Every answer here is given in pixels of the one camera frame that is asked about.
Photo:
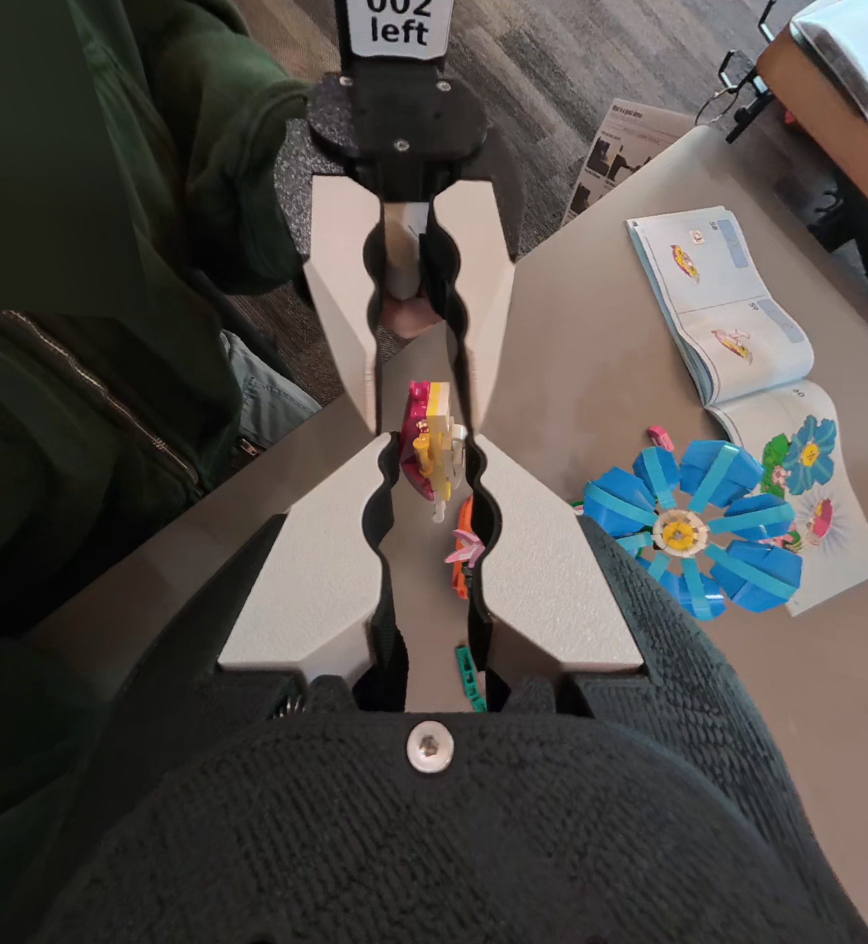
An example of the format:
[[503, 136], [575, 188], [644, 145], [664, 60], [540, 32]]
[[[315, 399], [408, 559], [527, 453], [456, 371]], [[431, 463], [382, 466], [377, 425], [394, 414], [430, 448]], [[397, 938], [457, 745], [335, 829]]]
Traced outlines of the person's left hand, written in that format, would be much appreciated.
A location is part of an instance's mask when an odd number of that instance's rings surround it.
[[380, 323], [400, 338], [412, 340], [427, 333], [440, 324], [442, 318], [436, 313], [424, 294], [399, 299], [386, 293], [382, 301]]

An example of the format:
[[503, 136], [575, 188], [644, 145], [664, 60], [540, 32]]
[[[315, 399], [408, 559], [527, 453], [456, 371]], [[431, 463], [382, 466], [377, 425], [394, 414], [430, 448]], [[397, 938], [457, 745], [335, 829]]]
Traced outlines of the printed paper sheet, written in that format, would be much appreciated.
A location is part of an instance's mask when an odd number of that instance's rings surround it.
[[633, 176], [692, 127], [691, 115], [614, 99], [582, 163], [561, 226]]

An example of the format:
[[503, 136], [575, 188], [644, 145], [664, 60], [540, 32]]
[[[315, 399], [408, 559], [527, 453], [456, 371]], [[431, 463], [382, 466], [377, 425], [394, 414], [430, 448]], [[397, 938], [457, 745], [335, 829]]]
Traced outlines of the person's blue jeans leg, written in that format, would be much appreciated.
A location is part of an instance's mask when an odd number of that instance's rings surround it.
[[242, 441], [265, 451], [322, 410], [312, 396], [266, 364], [237, 334], [223, 329], [220, 339], [239, 386]]

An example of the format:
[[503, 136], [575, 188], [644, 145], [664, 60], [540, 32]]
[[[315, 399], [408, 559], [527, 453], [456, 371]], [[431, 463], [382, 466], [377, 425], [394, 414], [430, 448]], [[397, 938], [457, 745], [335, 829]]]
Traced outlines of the wooden side table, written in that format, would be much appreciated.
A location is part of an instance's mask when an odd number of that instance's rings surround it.
[[794, 41], [790, 21], [760, 54], [758, 75], [868, 203], [868, 119], [828, 67]]

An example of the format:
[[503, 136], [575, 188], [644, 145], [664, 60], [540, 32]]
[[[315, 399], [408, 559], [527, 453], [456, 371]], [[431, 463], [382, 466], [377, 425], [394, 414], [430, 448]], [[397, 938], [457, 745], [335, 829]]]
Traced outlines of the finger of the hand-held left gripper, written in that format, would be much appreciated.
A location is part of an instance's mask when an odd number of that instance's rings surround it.
[[381, 432], [377, 341], [378, 277], [366, 257], [383, 237], [378, 198], [344, 176], [312, 178], [310, 295], [346, 394], [371, 435]]
[[423, 272], [430, 303], [451, 335], [447, 357], [465, 424], [479, 431], [498, 376], [515, 275], [493, 183], [462, 179], [431, 201]]

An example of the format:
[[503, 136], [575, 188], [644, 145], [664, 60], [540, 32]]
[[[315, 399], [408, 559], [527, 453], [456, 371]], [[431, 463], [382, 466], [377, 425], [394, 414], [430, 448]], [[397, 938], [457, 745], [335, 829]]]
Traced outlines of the blue lego flower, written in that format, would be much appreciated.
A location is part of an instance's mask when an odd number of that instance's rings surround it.
[[589, 481], [573, 510], [696, 620], [715, 620], [728, 605], [761, 614], [791, 600], [803, 570], [781, 541], [794, 510], [756, 493], [761, 475], [761, 464], [729, 442], [691, 442], [681, 459], [652, 445], [629, 470], [614, 466]]

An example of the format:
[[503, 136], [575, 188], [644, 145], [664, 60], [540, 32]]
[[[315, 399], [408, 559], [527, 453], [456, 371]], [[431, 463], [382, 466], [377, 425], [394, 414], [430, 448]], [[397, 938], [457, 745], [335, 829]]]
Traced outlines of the pink yellow lego petal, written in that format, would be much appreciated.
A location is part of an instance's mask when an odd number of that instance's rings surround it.
[[451, 403], [450, 383], [411, 382], [398, 436], [401, 472], [438, 524], [465, 468], [467, 429], [454, 418]]

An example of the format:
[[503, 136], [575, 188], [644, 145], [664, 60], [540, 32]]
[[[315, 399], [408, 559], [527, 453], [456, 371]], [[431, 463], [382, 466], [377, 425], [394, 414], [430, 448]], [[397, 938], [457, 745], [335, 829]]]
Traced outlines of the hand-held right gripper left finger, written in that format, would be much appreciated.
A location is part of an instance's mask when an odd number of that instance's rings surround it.
[[398, 456], [396, 435], [383, 433], [290, 507], [222, 669], [340, 677], [364, 709], [405, 707], [408, 655], [380, 548], [394, 523]]

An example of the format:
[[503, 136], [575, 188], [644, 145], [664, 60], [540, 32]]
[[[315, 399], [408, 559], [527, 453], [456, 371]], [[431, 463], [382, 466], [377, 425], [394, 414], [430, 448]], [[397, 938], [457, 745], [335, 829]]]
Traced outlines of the orange lego brick separator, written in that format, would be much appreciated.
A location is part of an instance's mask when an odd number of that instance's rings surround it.
[[[475, 533], [473, 529], [473, 502], [474, 500], [472, 497], [467, 498], [463, 502], [457, 528]], [[470, 589], [475, 568], [469, 569], [466, 565], [461, 567], [458, 564], [450, 564], [450, 566], [452, 567], [453, 589], [458, 594], [460, 599], [468, 600], [470, 597]]]

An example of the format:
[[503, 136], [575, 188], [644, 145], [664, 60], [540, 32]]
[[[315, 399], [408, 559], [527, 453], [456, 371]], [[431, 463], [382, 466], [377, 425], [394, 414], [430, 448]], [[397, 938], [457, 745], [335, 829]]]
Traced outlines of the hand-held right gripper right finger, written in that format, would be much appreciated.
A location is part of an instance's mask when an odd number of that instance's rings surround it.
[[473, 535], [468, 644], [484, 699], [521, 682], [639, 674], [643, 656], [572, 507], [483, 434], [467, 444]]

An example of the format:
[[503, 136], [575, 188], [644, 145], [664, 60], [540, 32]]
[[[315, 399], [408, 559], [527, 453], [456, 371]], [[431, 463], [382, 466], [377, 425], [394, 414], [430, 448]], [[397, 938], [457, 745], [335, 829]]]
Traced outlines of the lego instruction booklet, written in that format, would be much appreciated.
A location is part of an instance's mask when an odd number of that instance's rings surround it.
[[745, 537], [801, 565], [800, 585], [783, 601], [788, 613], [868, 581], [868, 523], [836, 407], [809, 379], [810, 339], [766, 286], [735, 215], [712, 206], [626, 227], [704, 409], [760, 465], [750, 495], [793, 512]]

